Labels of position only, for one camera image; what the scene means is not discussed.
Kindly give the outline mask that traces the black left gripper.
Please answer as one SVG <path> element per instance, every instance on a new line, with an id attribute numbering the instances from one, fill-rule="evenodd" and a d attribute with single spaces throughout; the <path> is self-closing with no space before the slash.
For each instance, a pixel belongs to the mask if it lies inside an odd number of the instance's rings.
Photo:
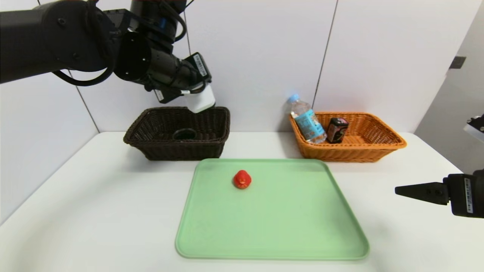
<path id="1" fill-rule="evenodd" d="M 204 91 L 212 82 L 212 75 L 203 56 L 196 52 L 179 60 L 178 88 L 180 91 Z"/>

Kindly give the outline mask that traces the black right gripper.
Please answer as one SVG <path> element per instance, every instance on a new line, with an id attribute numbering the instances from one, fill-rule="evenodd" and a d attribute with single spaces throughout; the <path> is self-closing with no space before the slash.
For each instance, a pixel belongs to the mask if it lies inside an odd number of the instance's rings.
<path id="1" fill-rule="evenodd" d="M 399 196 L 420 201 L 447 205 L 450 201 L 454 216 L 484 218 L 484 170 L 473 174 L 449 174 L 443 183 L 413 184 L 398 186 L 394 191 Z"/>

